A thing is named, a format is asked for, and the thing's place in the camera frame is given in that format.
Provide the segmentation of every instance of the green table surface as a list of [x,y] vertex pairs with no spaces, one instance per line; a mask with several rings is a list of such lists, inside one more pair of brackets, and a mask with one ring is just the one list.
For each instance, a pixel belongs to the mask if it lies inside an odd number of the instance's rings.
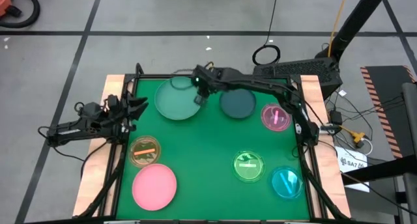
[[[220,94],[213,94],[196,115],[174,121],[155,108],[154,93],[164,81],[139,80],[137,96],[148,97],[149,107],[134,123],[137,130],[130,133],[128,148],[139,136],[155,137],[162,152],[157,163],[175,173],[177,192],[161,210],[140,208],[132,197],[132,183],[140,168],[127,158],[117,219],[309,219],[305,190],[296,199],[286,200],[274,193],[270,183],[277,167],[292,167],[301,175],[299,160],[291,154],[296,146],[293,124],[283,132],[273,132],[261,121],[263,106],[277,102],[273,96],[255,93],[254,114],[236,120],[220,109]],[[257,182],[245,183],[233,173],[233,158],[243,150],[254,151],[264,159],[265,173]]]

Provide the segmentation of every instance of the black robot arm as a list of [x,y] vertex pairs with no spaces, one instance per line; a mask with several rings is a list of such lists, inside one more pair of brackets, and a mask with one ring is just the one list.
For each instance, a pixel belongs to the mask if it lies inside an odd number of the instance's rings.
[[[70,141],[95,139],[103,137],[117,142],[125,130],[136,130],[131,120],[137,120],[144,112],[148,103],[147,98],[134,98],[128,93],[119,100],[117,96],[109,95],[105,105],[78,103],[74,106],[79,119],[58,124],[50,128],[41,126],[38,132],[44,136],[51,147],[65,145]],[[46,135],[40,129],[47,128]]]
[[210,94],[217,91],[248,89],[271,94],[300,125],[302,142],[309,146],[315,146],[318,143],[320,129],[308,118],[303,107],[303,99],[292,85],[245,75],[233,68],[206,68],[199,65],[193,71],[192,83],[198,88],[199,97],[195,102],[200,105]]

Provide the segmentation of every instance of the petri dish lid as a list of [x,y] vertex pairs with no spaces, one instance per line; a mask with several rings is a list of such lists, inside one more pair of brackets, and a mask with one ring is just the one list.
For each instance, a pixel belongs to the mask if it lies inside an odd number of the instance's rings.
[[261,179],[264,171],[262,157],[254,152],[238,152],[233,158],[233,172],[241,181],[256,182]]
[[162,164],[152,164],[141,169],[132,184],[136,204],[149,211],[167,206],[176,191],[177,179],[174,172]]
[[237,89],[223,92],[220,106],[223,112],[234,119],[244,119],[255,111],[256,97],[252,91]]
[[136,167],[155,163],[161,155],[161,145],[152,136],[141,136],[130,144],[129,159]]
[[173,77],[163,82],[155,93],[155,106],[164,117],[184,120],[195,115],[200,105],[194,102],[197,88],[188,77]]
[[303,190],[303,182],[298,173],[289,167],[279,167],[272,172],[272,187],[284,199],[295,199]]
[[261,120],[269,130],[282,132],[290,125],[291,116],[278,104],[267,104],[262,108]]

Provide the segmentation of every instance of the black-and-orange striped panel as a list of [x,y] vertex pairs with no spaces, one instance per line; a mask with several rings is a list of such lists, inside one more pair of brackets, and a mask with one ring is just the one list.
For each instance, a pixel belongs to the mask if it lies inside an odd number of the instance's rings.
[[[414,78],[407,66],[404,66],[404,68],[409,73],[411,80],[414,82]],[[364,77],[364,81],[366,84],[367,91],[369,92],[369,95],[372,99],[373,105],[376,107],[375,110],[378,114],[379,121],[381,122],[382,128],[384,130],[386,139],[388,140],[388,144],[390,145],[392,155],[394,158],[402,158],[403,155],[401,154],[398,143],[395,140],[395,135],[391,129],[390,122],[388,122],[388,119],[386,118],[384,108],[381,106],[381,102],[379,101],[377,90],[375,89],[374,85],[372,84],[371,76],[369,75],[369,72],[367,71],[366,67],[361,67],[360,71],[362,73],[362,76]]]

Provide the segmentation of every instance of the pink petri dish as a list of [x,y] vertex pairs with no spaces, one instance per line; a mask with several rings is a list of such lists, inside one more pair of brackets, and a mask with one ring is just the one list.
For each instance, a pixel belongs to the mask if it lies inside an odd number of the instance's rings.
[[288,128],[291,123],[291,116],[278,104],[267,104],[262,108],[262,123],[275,132],[281,132]]
[[176,191],[177,179],[173,171],[157,163],[141,169],[132,186],[135,202],[148,211],[160,210],[167,206],[174,198]]

